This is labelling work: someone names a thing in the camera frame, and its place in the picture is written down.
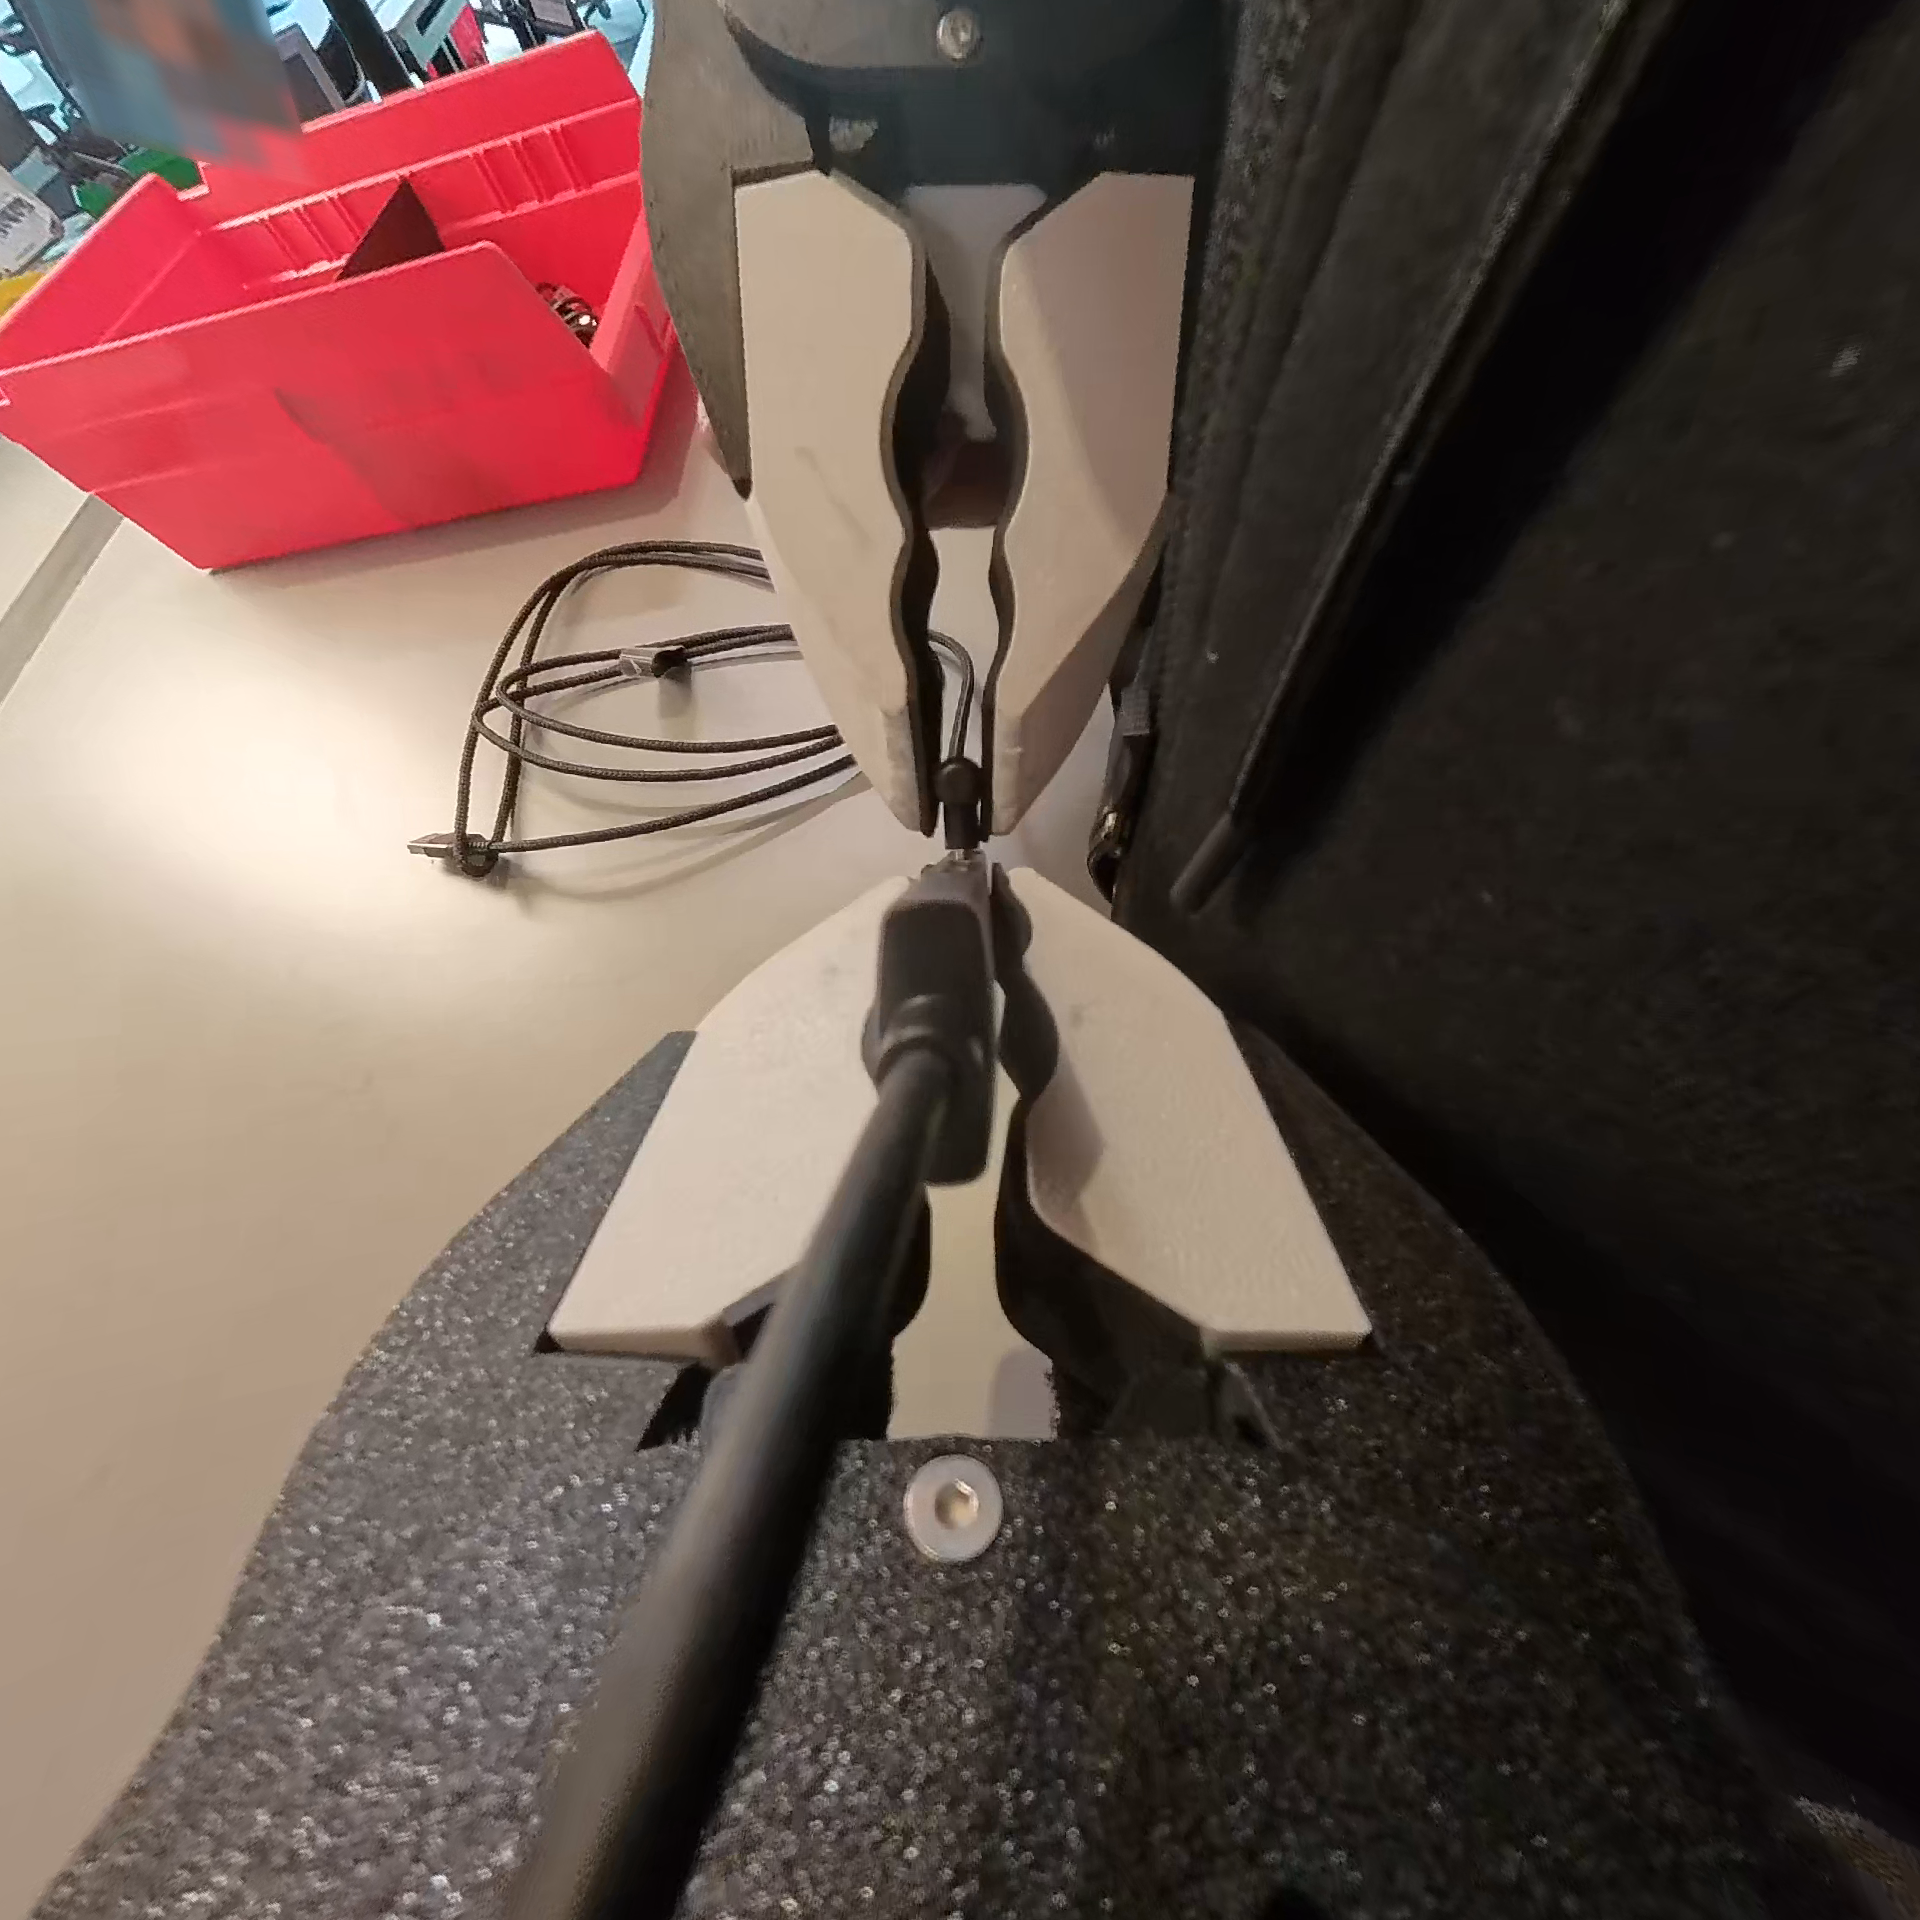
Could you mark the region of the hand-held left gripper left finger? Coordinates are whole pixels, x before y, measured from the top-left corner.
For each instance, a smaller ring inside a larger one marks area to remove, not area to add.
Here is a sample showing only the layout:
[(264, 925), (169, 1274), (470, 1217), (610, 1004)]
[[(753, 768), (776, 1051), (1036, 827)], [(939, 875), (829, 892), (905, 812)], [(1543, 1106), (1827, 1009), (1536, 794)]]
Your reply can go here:
[(696, 1025), (554, 1307), (557, 1350), (730, 1367), (804, 1258), (875, 1093), (861, 1029), (888, 876), (753, 969)]

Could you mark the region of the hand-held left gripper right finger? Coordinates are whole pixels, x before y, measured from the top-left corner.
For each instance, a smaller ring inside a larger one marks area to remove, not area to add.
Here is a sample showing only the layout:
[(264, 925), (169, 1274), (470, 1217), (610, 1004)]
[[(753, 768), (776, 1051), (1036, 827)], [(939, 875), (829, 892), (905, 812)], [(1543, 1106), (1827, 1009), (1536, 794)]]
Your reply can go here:
[(993, 906), (1016, 1330), (1058, 1370), (1363, 1348), (1369, 1318), (1221, 1009), (1034, 870), (1000, 870)]

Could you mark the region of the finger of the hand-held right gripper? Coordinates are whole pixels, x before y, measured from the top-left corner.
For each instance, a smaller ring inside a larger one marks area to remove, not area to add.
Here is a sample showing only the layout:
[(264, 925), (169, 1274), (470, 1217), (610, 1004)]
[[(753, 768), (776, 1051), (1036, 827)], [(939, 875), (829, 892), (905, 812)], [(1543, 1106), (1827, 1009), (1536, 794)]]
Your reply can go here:
[(1191, 176), (1101, 172), (995, 262), (988, 374), (1012, 483), (989, 557), (989, 835), (1069, 758), (1159, 561), (1191, 235)]
[(925, 245), (902, 210), (817, 170), (737, 190), (734, 238), (755, 537), (854, 768), (930, 832), (943, 698), (918, 483), (949, 338)]

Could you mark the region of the grey usb hub with cable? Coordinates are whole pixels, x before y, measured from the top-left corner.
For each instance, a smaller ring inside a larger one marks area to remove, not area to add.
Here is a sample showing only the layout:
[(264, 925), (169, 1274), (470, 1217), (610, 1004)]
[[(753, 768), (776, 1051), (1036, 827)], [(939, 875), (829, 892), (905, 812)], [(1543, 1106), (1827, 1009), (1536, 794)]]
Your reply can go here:
[(961, 855), (881, 923), (861, 1029), (873, 1111), (648, 1556), (506, 1916), (672, 1916), (682, 1900), (847, 1434), (847, 1390), (889, 1350), (925, 1194), (988, 1159), (989, 892), (988, 864)]

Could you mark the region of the red plastic bin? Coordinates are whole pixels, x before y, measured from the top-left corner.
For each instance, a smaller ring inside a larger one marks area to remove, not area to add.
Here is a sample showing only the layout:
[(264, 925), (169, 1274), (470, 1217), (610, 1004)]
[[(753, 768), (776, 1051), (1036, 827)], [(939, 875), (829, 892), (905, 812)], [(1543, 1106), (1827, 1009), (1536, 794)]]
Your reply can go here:
[(137, 181), (4, 319), (4, 437), (219, 572), (631, 486), (678, 340), (606, 35)]

